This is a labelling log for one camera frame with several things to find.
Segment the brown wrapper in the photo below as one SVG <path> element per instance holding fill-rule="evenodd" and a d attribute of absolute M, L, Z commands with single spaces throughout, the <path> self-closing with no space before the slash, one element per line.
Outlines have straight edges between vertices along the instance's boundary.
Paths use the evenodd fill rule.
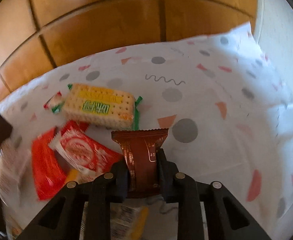
<path fill-rule="evenodd" d="M 112 132 L 112 140 L 120 144 L 130 172 L 128 197 L 160 193 L 156 152 L 167 136 L 168 129 Z"/>

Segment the yellow stripe on package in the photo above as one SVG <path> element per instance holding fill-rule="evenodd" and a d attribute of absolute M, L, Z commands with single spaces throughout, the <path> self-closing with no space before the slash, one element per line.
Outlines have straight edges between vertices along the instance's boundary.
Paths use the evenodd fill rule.
<path fill-rule="evenodd" d="M 85 84 L 69 85 L 63 114 L 67 119 L 113 129 L 131 129 L 134 96 L 130 93 Z"/>

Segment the white plastic wrapper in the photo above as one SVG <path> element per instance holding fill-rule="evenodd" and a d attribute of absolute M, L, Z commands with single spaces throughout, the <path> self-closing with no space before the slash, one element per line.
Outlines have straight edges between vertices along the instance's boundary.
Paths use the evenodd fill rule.
<path fill-rule="evenodd" d="M 15 149 L 11 139 L 0 146 L 0 197 L 8 206 L 20 205 L 19 185 L 31 153 L 26 149 Z"/>

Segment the yellow label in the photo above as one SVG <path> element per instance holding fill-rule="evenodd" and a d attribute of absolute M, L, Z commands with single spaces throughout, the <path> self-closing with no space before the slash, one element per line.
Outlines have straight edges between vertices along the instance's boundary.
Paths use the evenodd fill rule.
<path fill-rule="evenodd" d="M 97 92 L 95 91 L 80 91 L 78 97 L 84 99 L 90 99 L 91 101 L 104 101 L 108 103 L 122 103 L 122 97 L 113 95 L 113 90 L 99 88 Z"/>

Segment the silver screw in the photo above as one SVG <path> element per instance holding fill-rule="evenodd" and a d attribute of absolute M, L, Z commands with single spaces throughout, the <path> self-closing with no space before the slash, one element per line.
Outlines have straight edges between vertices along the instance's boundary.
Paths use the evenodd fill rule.
<path fill-rule="evenodd" d="M 75 181 L 70 181 L 70 182 L 68 182 L 68 184 L 66 186 L 68 188 L 74 188 L 76 186 L 76 182 Z"/>
<path fill-rule="evenodd" d="M 113 178 L 113 173 L 108 172 L 108 173 L 104 174 L 104 178 L 105 179 L 112 179 Z"/>
<path fill-rule="evenodd" d="M 218 181 L 215 181 L 215 182 L 212 183 L 212 186 L 214 188 L 221 188 L 222 187 L 222 184 L 220 182 L 218 182 Z"/>
<path fill-rule="evenodd" d="M 175 174 L 175 177 L 177 179 L 184 179 L 186 175 L 183 172 L 178 172 L 177 174 Z"/>

